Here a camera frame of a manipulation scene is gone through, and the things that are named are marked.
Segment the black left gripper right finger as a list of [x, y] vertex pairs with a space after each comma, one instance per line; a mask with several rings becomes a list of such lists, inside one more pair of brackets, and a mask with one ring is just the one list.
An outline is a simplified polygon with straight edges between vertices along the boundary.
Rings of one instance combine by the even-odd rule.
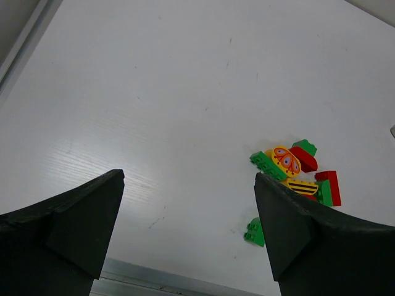
[[256, 174], [254, 192], [282, 295], [393, 295], [394, 228], [310, 200]]

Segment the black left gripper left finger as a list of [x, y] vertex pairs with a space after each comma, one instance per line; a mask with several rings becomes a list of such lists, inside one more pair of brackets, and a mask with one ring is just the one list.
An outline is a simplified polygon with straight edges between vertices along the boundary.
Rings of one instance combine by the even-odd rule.
[[121, 169], [1, 215], [1, 295], [89, 295], [119, 212]]

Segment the green curved lego brick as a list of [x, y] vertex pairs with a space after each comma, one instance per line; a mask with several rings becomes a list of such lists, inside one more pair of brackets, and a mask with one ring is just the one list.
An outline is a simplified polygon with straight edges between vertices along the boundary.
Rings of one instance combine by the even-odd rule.
[[260, 247], [265, 246], [265, 239], [262, 231], [262, 225], [260, 222], [260, 218], [253, 218], [250, 223], [246, 226], [246, 232], [244, 233], [244, 240], [258, 245]]

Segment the yellow black striped lego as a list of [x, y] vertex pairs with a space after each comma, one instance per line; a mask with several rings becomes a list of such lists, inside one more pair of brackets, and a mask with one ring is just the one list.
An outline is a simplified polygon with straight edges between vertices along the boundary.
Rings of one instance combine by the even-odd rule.
[[318, 191], [318, 185], [315, 182], [301, 181], [288, 178], [281, 181], [282, 185], [302, 195], [314, 195]]

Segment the red rectangular lego brick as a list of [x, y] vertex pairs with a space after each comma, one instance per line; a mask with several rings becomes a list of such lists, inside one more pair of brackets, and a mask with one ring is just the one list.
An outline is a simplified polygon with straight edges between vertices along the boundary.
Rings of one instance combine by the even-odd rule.
[[339, 207], [341, 203], [341, 195], [339, 190], [339, 183], [336, 171], [322, 171], [314, 175], [315, 182], [329, 180], [331, 186], [331, 194], [333, 200], [333, 207]]

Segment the red curved lego brick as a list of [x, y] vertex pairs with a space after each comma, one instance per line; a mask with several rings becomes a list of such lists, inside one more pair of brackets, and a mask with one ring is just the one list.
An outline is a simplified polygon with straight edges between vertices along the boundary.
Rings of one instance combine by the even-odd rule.
[[289, 151], [300, 161], [301, 170], [304, 173], [310, 173], [318, 170], [318, 162], [316, 159], [303, 148], [295, 146], [290, 148]]

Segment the yellow butterfly print lego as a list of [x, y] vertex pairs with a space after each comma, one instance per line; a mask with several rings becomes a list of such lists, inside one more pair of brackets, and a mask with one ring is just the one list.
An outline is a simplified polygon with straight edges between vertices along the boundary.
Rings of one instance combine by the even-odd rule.
[[288, 178], [295, 178], [301, 172], [301, 163], [299, 159], [286, 147], [276, 146], [268, 149], [264, 154], [283, 171]]

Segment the long green lego brick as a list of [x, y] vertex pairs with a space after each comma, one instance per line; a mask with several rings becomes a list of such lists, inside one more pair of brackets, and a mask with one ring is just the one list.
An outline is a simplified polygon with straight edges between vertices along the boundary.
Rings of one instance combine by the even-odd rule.
[[285, 172], [274, 164], [272, 159], [266, 156], [262, 151], [252, 154], [249, 159], [262, 173], [271, 176], [273, 179], [284, 181], [287, 178]]

